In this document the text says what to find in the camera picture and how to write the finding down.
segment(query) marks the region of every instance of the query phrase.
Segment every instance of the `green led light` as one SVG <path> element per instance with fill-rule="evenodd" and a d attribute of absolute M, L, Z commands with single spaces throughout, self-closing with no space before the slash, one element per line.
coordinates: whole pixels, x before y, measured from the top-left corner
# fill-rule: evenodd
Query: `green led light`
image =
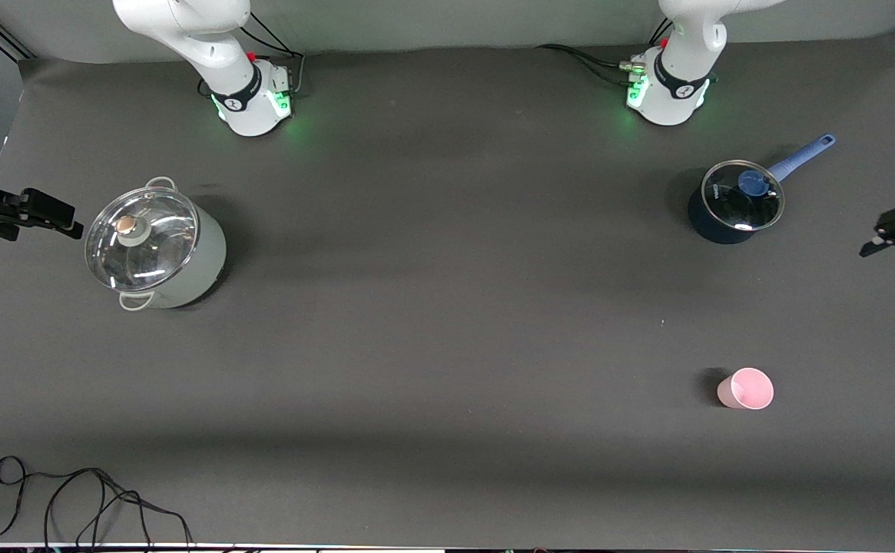
<path fill-rule="evenodd" d="M 707 88 L 708 87 L 710 87 L 710 78 L 707 78 L 706 83 L 703 84 L 703 91 L 700 92 L 700 99 L 698 99 L 696 101 L 697 108 L 699 108 L 701 105 L 703 105 L 703 100 L 704 100 L 704 98 L 707 97 Z"/>
<path fill-rule="evenodd" d="M 290 99 L 286 92 L 272 92 L 271 94 L 267 91 L 267 95 L 273 101 L 273 110 L 276 111 L 277 116 L 282 119 L 290 115 L 290 110 L 288 109 L 290 106 Z"/>
<path fill-rule="evenodd" d="M 632 85 L 637 90 L 631 91 L 628 95 L 628 105 L 633 108 L 639 108 L 641 101 L 645 99 L 645 92 L 648 90 L 648 75 L 643 75 Z"/>
<path fill-rule="evenodd" d="M 215 104 L 215 109 L 218 110 L 218 118 L 225 121 L 225 113 L 222 113 L 222 106 L 218 104 L 217 99 L 215 99 L 215 94 L 211 95 L 211 102 Z"/>

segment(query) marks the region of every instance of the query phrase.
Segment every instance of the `blue handle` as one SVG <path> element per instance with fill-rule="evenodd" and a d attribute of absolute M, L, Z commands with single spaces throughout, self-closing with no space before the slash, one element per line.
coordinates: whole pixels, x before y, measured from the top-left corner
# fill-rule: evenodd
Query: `blue handle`
<path fill-rule="evenodd" d="M 791 175 L 792 171 L 802 167 L 802 164 L 805 164 L 806 161 L 812 160 L 813 157 L 822 154 L 836 143 L 837 137 L 833 135 L 825 134 L 820 136 L 807 144 L 807 146 L 802 147 L 801 150 L 796 151 L 795 154 L 789 155 L 784 160 L 778 161 L 777 164 L 771 165 L 769 171 L 771 171 L 771 174 L 774 175 L 778 182 L 781 182 L 788 175 Z"/>

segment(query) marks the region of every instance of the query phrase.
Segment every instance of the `saucepan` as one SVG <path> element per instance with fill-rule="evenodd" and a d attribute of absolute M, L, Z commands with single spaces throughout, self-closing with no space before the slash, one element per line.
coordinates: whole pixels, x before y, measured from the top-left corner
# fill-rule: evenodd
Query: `saucepan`
<path fill-rule="evenodd" d="M 781 218 L 785 209 L 781 182 L 836 143 L 833 135 L 820 136 L 768 169 L 743 160 L 714 165 L 690 196 L 690 223 L 703 238 L 718 244 L 752 238 Z"/>

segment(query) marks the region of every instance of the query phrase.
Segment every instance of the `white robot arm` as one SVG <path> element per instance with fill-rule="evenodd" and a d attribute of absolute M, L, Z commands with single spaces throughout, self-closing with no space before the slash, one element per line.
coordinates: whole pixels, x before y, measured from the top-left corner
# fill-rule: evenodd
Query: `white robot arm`
<path fill-rule="evenodd" d="M 131 31 L 181 54 L 212 90 L 219 116 L 236 133 L 265 134 L 290 115 L 287 70 L 251 61 L 230 31 L 250 18 L 250 0 L 113 0 Z"/>
<path fill-rule="evenodd" d="M 633 56 L 648 74 L 629 91 L 627 104 L 648 121 L 678 125 L 703 104 L 707 76 L 728 45 L 724 15 L 752 12 L 784 0 L 658 0 L 675 30 L 665 49 L 653 46 Z"/>

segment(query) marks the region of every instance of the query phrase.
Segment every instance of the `table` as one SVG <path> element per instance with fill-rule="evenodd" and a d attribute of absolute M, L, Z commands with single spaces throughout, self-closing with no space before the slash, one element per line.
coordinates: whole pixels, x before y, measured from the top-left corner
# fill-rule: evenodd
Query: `table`
<path fill-rule="evenodd" d="M 857 255 L 895 207 L 895 34 L 732 45 L 675 128 L 534 49 L 314 56 L 255 139 L 184 63 L 22 69 L 2 188 L 89 224 L 167 175 L 230 252 L 204 301 L 131 314 L 81 243 L 0 241 L 0 456 L 102 466 L 205 542 L 895 551 L 895 250 Z M 707 167 L 824 132 L 776 227 L 689 230 Z M 715 402 L 742 366 L 769 409 Z"/>

